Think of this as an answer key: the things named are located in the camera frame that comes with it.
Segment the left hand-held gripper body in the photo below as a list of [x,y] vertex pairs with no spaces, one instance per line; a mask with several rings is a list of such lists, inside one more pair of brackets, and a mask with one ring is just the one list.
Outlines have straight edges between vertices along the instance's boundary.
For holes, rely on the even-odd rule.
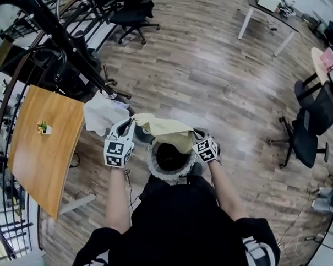
[[133,133],[118,137],[116,133],[110,132],[104,144],[104,162],[106,166],[124,168],[132,156]]

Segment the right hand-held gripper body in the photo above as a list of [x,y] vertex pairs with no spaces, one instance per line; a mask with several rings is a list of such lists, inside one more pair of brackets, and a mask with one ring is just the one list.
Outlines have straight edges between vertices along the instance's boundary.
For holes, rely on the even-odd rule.
[[205,128],[194,128],[192,131],[193,151],[203,163],[220,159],[220,146]]

